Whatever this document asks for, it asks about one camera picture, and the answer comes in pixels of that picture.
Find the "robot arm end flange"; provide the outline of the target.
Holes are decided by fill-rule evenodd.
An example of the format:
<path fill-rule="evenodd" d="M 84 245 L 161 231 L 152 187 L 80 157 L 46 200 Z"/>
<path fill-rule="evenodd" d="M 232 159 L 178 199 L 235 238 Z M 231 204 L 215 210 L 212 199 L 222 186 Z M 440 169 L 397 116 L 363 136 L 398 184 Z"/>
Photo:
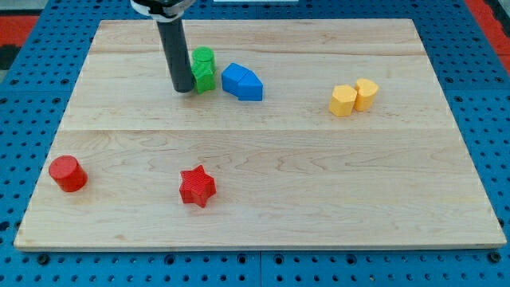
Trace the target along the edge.
<path fill-rule="evenodd" d="M 181 18 L 196 0 L 130 0 L 131 7 L 157 22 L 172 22 Z"/>

